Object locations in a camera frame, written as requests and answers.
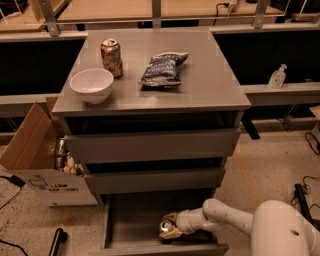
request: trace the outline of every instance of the bowl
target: bowl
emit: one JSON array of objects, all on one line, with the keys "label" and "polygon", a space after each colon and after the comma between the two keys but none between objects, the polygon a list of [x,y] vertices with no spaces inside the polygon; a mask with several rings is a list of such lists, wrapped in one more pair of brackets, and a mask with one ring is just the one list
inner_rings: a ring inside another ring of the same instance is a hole
[{"label": "bowl", "polygon": [[102,68],[91,68],[75,74],[70,80],[71,89],[85,102],[99,104],[112,91],[113,75]]}]

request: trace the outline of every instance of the concrete floor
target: concrete floor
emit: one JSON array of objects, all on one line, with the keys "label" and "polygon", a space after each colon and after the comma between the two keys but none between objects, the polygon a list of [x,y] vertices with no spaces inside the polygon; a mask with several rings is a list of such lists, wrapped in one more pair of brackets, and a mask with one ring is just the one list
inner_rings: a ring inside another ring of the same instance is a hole
[{"label": "concrete floor", "polygon": [[[290,204],[294,184],[305,175],[320,176],[320,158],[312,152],[305,139],[316,120],[293,120],[287,132],[277,120],[255,122],[260,140],[251,140],[243,130],[234,155],[226,164],[226,175],[215,198],[229,206],[253,213],[262,202],[275,199]],[[4,170],[0,176],[9,176]],[[309,206],[320,203],[320,186],[307,180],[312,187],[307,195]],[[0,205],[9,200],[18,188],[0,179]],[[320,209],[312,208],[313,218]],[[68,233],[59,255],[82,256],[99,251],[103,234],[103,209],[99,206],[47,207],[36,194],[24,186],[21,193],[0,210],[0,239],[20,245],[29,256],[48,255],[54,233],[62,227]],[[248,256],[249,239],[231,226],[216,233],[219,243],[227,243],[226,256]],[[0,244],[1,256],[23,253]]]}]

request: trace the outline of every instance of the clear bottle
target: clear bottle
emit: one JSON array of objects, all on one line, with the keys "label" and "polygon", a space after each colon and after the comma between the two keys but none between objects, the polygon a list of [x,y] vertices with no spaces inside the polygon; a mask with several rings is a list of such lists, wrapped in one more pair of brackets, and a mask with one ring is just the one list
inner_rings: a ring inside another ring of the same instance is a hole
[{"label": "clear bottle", "polygon": [[281,67],[274,71],[270,80],[269,80],[269,85],[272,88],[281,88],[283,85],[283,82],[286,78],[286,73],[284,72],[284,70],[287,69],[287,65],[286,64],[281,64]]}]

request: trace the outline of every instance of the robotic arm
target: robotic arm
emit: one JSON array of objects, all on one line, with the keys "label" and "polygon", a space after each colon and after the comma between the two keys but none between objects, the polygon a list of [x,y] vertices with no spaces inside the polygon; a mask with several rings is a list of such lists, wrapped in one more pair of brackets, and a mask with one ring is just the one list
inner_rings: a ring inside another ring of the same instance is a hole
[{"label": "robotic arm", "polygon": [[229,224],[251,238],[252,256],[320,255],[320,233],[297,210],[280,201],[262,203],[254,214],[208,199],[202,208],[171,213],[160,223],[160,239],[202,229],[216,232]]}]

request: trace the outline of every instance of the drawer front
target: drawer front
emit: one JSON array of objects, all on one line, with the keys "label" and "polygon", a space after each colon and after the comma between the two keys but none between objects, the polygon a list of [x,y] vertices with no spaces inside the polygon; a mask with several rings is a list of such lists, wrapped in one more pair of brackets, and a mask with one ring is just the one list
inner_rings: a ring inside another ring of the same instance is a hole
[{"label": "drawer front", "polygon": [[91,193],[133,193],[163,190],[183,190],[219,187],[224,168],[158,170],[143,172],[120,172],[87,174],[85,180]]},{"label": "drawer front", "polygon": [[225,157],[233,154],[240,130],[66,136],[82,164]]},{"label": "drawer front", "polygon": [[224,255],[228,246],[217,244],[204,231],[170,244],[159,241],[159,224],[164,215],[201,207],[210,193],[201,189],[109,196],[105,204],[103,249],[90,255]]}]

